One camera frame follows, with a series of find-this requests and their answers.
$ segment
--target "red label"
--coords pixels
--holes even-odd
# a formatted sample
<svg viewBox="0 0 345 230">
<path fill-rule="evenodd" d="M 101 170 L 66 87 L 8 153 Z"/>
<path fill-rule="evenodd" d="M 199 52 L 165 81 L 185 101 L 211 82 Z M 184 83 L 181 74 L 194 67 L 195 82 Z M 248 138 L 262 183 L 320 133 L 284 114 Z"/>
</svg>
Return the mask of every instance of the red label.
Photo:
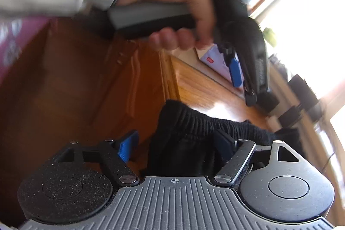
<svg viewBox="0 0 345 230">
<path fill-rule="evenodd" d="M 214 60 L 212 60 L 210 57 L 207 57 L 207 59 L 211 64 L 214 62 Z"/>
</svg>

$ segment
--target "crosshair symbol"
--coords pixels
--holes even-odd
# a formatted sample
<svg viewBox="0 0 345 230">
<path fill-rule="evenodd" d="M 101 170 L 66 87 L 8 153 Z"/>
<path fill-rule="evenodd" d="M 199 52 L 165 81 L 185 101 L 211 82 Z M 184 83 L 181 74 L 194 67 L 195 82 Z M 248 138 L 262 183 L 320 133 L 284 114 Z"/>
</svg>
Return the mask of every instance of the crosshair symbol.
<svg viewBox="0 0 345 230">
<path fill-rule="evenodd" d="M 170 180 L 172 183 L 179 183 L 180 180 L 178 178 L 173 178 L 172 180 Z"/>
</svg>

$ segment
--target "ridged surface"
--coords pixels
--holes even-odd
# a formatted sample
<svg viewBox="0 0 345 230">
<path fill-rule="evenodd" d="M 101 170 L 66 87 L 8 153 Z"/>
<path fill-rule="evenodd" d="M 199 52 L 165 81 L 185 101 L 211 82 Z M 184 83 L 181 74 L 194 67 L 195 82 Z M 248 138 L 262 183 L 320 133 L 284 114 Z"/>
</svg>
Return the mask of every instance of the ridged surface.
<svg viewBox="0 0 345 230">
<path fill-rule="evenodd" d="M 146 177 L 139 186 L 120 189 L 110 205 L 90 219 L 70 225 L 29 220 L 20 230 L 332 229 L 324 219 L 300 225 L 274 223 L 248 210 L 231 189 L 210 185 L 204 177 L 178 180 Z"/>
</svg>

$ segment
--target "screw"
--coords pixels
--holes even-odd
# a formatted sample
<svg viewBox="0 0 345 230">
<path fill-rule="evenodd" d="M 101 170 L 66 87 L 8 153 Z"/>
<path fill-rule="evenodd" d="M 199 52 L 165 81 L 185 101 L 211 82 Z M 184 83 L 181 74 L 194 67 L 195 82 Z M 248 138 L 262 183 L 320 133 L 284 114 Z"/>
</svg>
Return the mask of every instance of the screw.
<svg viewBox="0 0 345 230">
<path fill-rule="evenodd" d="M 232 178 L 226 174 L 218 174 L 213 179 L 218 183 L 229 183 L 232 180 Z"/>
<path fill-rule="evenodd" d="M 137 177 L 133 175 L 123 175 L 120 177 L 120 181 L 124 184 L 131 184 L 137 181 Z"/>
</svg>

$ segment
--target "black cloth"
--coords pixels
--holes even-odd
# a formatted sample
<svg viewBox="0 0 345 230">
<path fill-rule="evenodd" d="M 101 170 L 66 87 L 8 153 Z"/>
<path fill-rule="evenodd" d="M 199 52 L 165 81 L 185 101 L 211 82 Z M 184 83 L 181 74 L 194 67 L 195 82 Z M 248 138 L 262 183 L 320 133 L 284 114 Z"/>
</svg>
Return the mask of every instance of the black cloth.
<svg viewBox="0 0 345 230">
<path fill-rule="evenodd" d="M 249 139 L 270 146 L 283 140 L 303 155 L 297 129 L 271 133 L 248 120 L 234 122 L 211 118 L 179 101 L 168 100 L 161 110 L 158 127 L 151 139 L 146 175 L 208 176 L 221 168 L 220 155 L 213 145 L 213 131 L 221 129 L 235 140 Z"/>
</svg>

